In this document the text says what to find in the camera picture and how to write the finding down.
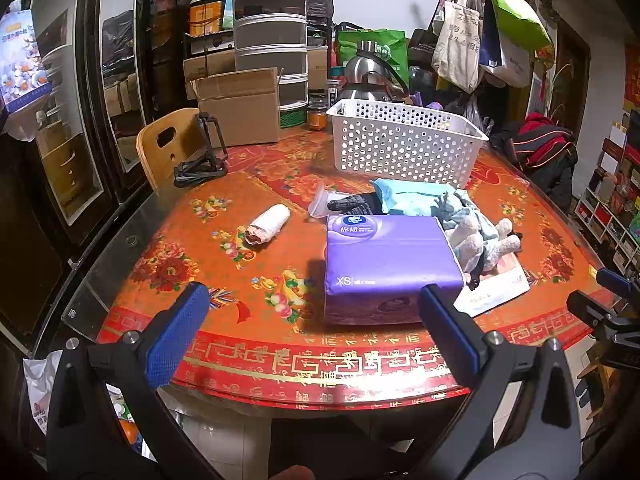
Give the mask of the wooden chair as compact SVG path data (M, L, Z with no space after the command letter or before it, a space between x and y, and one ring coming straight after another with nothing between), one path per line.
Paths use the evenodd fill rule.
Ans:
M204 144L196 107L175 110L142 128L136 149L152 190L157 190L180 162L201 151Z

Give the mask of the red black jacket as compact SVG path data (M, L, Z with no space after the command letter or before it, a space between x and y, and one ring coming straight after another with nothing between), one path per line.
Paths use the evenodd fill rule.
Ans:
M489 142L560 211L570 212L578 162L574 133L543 114L530 113L522 122L511 122L493 131Z

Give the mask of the steel kettle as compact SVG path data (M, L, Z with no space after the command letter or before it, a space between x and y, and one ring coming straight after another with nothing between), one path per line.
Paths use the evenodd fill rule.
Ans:
M358 42L356 55L345 66L345 83L338 92L340 100L400 102L408 98L408 84L375 52L377 46L370 40Z

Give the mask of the white rolled sock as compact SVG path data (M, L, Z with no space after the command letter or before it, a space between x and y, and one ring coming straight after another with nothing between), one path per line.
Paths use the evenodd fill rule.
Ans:
M245 241L252 246L268 244L279 234L290 215L291 211L283 204L271 206L250 222L245 230Z

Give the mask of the green shopping bag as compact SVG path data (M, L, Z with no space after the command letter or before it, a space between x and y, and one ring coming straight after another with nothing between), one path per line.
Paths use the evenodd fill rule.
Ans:
M408 40L403 30L367 29L351 22L341 22L334 26L334 36L337 63L341 66L345 66L357 55L360 42L374 42L374 53L390 64L399 77L408 84Z

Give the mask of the lime green bag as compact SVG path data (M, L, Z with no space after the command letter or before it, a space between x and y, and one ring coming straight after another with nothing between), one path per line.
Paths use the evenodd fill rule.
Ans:
M514 44L528 52L552 44L538 14L525 0L491 0L491 3L498 29Z

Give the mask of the blue poster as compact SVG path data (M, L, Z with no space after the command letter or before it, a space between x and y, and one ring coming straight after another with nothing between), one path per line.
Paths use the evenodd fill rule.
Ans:
M52 90L36 40L32 11L21 0L10 3L1 18L1 99L9 115L16 114Z

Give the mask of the grey drawer tower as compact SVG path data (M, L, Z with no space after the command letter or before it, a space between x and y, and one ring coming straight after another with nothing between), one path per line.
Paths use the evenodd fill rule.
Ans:
M233 0L238 70L277 71L280 110L308 103L307 0Z

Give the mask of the purple tissue pack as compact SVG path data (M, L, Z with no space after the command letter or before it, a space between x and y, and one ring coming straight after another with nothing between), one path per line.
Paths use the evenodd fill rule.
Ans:
M456 300L463 272L437 219L345 214L326 222L323 318L333 325L420 321L427 285Z

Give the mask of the cardboard box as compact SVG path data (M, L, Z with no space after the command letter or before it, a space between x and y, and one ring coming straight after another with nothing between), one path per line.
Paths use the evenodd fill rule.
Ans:
M275 68L238 70L191 82L198 109L216 119L224 144L277 143L280 138L279 79Z

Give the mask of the floral red tablecloth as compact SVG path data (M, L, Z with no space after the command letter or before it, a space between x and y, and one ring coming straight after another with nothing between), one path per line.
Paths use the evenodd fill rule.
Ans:
M122 232L99 281L108 315L98 341L142 330L191 282L209 311L174 381L274 408L367 410L460 396L419 325L329 326L323 319L326 227L307 208L319 184L366 192L336 171L328 134L293 129L275 144L232 148L228 174L197 188L161 184ZM291 211L268 244L245 241L273 205Z

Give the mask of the white blue hanging bag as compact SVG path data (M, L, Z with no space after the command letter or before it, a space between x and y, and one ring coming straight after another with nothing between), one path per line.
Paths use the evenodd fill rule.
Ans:
M491 0L484 0L480 67L513 88L528 87L532 79L529 53L500 32Z

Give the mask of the black glove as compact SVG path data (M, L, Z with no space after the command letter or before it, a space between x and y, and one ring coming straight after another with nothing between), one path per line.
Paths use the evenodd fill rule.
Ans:
M382 214L382 202L375 193L349 195L326 204L329 211L338 214Z

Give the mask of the beige tote bag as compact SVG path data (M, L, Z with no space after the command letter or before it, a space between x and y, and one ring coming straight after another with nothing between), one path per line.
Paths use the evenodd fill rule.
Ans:
M445 0L444 19L432 57L436 74L473 93L480 83L482 0Z

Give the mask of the white perforated plastic basket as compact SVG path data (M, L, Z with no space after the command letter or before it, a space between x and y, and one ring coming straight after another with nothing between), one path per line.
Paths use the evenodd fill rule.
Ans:
M464 188L488 143L472 122L443 110L342 99L326 116L336 169L373 179Z

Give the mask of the shelf with boxes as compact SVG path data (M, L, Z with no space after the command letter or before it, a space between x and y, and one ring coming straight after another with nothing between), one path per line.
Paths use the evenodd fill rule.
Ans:
M602 263L639 276L639 110L626 113L603 140L598 166L576 204L582 234Z

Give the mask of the orange jar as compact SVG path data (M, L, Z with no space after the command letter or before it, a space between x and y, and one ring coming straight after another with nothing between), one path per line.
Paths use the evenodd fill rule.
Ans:
M311 101L307 106L308 128L314 131L324 130L328 124L327 110L328 103L326 100Z

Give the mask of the light blue tissue pack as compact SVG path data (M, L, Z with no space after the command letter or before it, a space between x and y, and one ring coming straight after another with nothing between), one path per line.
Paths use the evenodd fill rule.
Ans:
M450 184L375 179L371 181L383 214L434 217L439 201L456 190Z

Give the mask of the clear plastic bag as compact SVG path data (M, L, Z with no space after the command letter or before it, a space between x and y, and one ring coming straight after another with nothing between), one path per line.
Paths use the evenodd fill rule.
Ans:
M327 216L332 216L332 214L336 214L336 211L329 210L329 202L342 200L347 196L348 193L332 191L329 188L326 188L323 184L319 184L316 189L316 194L314 194L314 198L308 206L308 214L311 218L315 219L323 219Z

